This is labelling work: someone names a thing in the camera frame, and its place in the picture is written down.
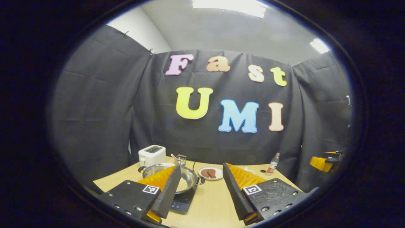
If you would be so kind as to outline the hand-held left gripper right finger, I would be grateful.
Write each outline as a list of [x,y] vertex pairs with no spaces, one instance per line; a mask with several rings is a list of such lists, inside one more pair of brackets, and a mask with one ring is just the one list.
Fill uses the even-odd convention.
[[279,178],[266,180],[229,163],[222,170],[237,217],[244,224],[275,219],[309,197]]

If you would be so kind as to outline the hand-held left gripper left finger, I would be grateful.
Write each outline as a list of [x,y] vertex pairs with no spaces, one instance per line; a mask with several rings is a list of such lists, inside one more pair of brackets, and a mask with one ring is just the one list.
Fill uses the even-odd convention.
[[159,224],[167,218],[181,179],[181,167],[174,165],[138,182],[125,180],[98,199],[124,216]]

